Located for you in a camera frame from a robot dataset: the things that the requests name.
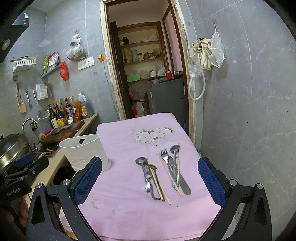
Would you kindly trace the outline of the white wall socket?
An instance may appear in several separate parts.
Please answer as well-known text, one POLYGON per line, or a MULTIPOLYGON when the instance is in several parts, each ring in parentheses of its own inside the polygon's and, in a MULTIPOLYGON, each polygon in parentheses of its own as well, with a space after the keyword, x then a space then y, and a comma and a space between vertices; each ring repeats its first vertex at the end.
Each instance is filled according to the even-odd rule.
POLYGON ((94 66, 95 63, 94 63, 94 58, 93 56, 92 57, 89 57, 89 58, 86 58, 86 59, 83 59, 81 61, 79 61, 77 63, 78 65, 78 70, 83 70, 85 68, 88 68, 88 67, 91 67, 91 66, 94 66))

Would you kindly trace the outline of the gold spoon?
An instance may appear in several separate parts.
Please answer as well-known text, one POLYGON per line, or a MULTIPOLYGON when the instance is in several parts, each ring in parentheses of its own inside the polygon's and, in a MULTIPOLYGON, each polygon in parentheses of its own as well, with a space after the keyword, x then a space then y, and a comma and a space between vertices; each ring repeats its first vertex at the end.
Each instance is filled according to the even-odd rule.
POLYGON ((160 197, 161 201, 165 201, 163 191, 161 189, 161 186, 159 184, 159 181, 158 181, 158 178, 157 178, 157 175, 156 175, 156 166, 153 165, 153 164, 149 164, 149 168, 150 168, 150 170, 152 172, 152 176, 153 176, 153 179, 154 179, 155 186, 156 186, 156 188, 158 190, 159 197, 160 197))

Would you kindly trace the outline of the pink floral tablecloth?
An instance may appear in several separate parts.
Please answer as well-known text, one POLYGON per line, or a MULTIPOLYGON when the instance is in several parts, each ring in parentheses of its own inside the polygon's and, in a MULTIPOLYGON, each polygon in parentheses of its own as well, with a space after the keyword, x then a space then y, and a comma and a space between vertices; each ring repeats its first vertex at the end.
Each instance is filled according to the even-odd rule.
POLYGON ((101 240, 190 240, 217 215, 198 170, 199 154, 171 113, 103 123, 97 134, 111 167, 102 172, 81 213, 101 240), (180 145, 180 178, 191 193, 174 189, 162 150, 180 145))

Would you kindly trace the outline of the silver fork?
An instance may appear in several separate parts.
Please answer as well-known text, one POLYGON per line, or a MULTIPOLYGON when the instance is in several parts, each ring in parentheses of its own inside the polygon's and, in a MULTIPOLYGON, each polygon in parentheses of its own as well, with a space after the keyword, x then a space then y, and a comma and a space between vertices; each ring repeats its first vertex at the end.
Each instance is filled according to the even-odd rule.
POLYGON ((176 167, 175 161, 168 154, 168 151, 166 149, 161 150, 161 158, 166 162, 169 173, 171 174, 172 178, 174 179, 178 187, 179 185, 177 183, 177 167, 176 167))

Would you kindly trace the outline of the cream rubber gloves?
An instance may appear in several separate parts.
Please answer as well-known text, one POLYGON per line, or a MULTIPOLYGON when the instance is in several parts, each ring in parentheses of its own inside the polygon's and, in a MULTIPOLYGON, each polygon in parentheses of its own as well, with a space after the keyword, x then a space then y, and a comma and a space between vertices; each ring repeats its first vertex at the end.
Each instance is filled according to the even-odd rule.
POLYGON ((200 60, 201 68, 205 70, 211 70, 212 64, 209 56, 212 54, 211 51, 211 39, 202 38, 192 44, 190 51, 190 59, 193 61, 200 60))

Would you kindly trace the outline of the wooden chopstick pair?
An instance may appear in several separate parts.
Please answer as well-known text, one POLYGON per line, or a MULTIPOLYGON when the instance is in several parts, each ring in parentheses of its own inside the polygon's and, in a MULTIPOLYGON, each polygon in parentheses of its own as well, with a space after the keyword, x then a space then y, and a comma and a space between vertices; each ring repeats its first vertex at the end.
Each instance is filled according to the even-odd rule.
POLYGON ((162 189, 162 191, 163 191, 165 201, 168 202, 169 205, 171 205, 171 201, 170 201, 170 199, 168 198, 168 196, 167 196, 165 190, 163 189, 163 187, 162 187, 160 181, 159 181, 159 184, 160 184, 161 189, 162 189))

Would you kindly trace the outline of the wooden cutting board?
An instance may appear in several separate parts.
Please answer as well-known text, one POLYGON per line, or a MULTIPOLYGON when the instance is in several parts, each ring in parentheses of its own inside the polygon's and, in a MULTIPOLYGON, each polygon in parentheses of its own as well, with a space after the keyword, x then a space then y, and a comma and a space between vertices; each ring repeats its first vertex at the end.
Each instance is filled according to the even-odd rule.
POLYGON ((56 134, 46 136, 46 138, 43 141, 41 141, 41 144, 45 145, 45 144, 58 143, 67 138, 74 137, 83 125, 84 125, 83 120, 80 122, 75 122, 71 124, 69 128, 60 130, 56 134))

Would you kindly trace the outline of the red plastic bag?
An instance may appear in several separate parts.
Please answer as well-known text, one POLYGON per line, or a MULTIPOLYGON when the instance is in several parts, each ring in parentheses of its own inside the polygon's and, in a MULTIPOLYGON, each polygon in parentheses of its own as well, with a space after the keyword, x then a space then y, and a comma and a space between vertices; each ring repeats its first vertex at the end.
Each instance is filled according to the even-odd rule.
POLYGON ((68 71, 66 62, 65 61, 61 62, 60 67, 61 67, 60 77, 64 81, 69 80, 69 71, 68 71))

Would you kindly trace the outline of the grey cabinet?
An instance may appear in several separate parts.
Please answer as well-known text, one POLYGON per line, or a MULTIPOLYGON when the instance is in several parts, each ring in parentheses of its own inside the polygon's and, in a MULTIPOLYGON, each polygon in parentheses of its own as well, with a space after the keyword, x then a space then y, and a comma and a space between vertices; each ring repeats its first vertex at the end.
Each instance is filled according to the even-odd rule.
POLYGON ((184 78, 154 83, 147 94, 151 114, 172 113, 181 126, 186 123, 184 78))

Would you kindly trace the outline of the white wall basket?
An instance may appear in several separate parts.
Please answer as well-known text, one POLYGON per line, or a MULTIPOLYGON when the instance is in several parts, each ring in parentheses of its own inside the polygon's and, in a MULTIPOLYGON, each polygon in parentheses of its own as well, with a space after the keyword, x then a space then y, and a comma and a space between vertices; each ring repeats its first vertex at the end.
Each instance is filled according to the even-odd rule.
POLYGON ((11 59, 10 63, 11 63, 12 72, 15 73, 23 70, 29 70, 30 68, 32 68, 34 65, 37 64, 38 59, 39 59, 38 56, 30 56, 30 57, 25 56, 18 59, 11 59))

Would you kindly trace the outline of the white plastic utensil holder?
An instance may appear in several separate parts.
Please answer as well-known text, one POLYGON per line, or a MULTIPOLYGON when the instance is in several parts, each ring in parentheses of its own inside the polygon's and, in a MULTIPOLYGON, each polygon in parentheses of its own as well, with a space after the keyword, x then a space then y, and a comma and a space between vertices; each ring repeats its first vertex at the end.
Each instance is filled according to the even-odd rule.
POLYGON ((67 138, 60 142, 59 147, 75 172, 84 169, 93 157, 101 159, 102 172, 111 167, 98 134, 67 138))

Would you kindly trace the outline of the wooden chopstick long diagonal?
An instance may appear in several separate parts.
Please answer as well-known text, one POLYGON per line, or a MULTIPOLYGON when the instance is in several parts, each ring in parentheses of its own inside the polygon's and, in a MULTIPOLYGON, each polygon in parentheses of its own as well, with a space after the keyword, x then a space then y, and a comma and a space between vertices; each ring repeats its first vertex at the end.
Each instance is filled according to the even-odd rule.
POLYGON ((179 190, 179 188, 178 188, 178 186, 177 186, 176 182, 174 181, 174 179, 173 179, 172 175, 170 174, 170 172, 169 172, 169 170, 168 170, 167 166, 165 165, 165 161, 162 159, 162 157, 161 157, 161 154, 160 154, 160 153, 158 153, 158 157, 159 157, 159 159, 160 159, 160 161, 161 161, 161 163, 162 163, 163 167, 165 168, 165 170, 166 170, 166 173, 168 174, 168 176, 169 176, 169 178, 170 178, 171 182, 173 183, 173 186, 175 187, 175 190, 178 192, 178 194, 179 194, 180 196, 182 196, 182 193, 180 192, 180 190, 179 190))

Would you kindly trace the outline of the large silver spoon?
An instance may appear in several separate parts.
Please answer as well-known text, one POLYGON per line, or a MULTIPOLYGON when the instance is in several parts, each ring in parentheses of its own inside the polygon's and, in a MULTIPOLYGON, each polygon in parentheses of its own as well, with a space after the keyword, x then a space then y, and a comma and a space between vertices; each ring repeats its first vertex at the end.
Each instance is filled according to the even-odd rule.
POLYGON ((150 192, 151 191, 151 184, 149 182, 149 176, 148 176, 148 164, 147 164, 147 158, 145 157, 139 157, 136 159, 135 161, 138 165, 140 165, 142 167, 142 171, 144 174, 144 179, 145 179, 145 190, 146 192, 150 192))

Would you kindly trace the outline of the white mesh bag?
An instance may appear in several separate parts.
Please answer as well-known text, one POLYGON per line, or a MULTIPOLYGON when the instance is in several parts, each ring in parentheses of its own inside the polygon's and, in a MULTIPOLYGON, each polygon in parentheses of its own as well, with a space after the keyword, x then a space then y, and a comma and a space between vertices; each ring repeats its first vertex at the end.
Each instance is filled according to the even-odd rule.
POLYGON ((212 52, 209 55, 209 60, 213 66, 220 68, 225 60, 225 48, 218 33, 216 23, 214 23, 214 30, 215 32, 211 38, 211 47, 209 48, 212 52))

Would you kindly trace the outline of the silver table knife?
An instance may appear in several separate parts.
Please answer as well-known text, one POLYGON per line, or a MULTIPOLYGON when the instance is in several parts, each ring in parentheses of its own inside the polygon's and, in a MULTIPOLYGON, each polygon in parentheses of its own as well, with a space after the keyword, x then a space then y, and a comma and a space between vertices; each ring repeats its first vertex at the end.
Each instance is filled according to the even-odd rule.
MULTIPOLYGON (((173 167, 174 167, 174 161, 173 161, 173 158, 172 157, 169 157, 168 158, 168 162, 169 162, 169 165, 170 165, 170 169, 171 169, 171 172, 173 173, 173 167)), ((179 174, 179 186, 181 187, 183 193, 185 195, 190 195, 192 193, 192 190, 190 189, 189 185, 187 184, 187 182, 184 180, 182 174, 180 173, 179 174)))

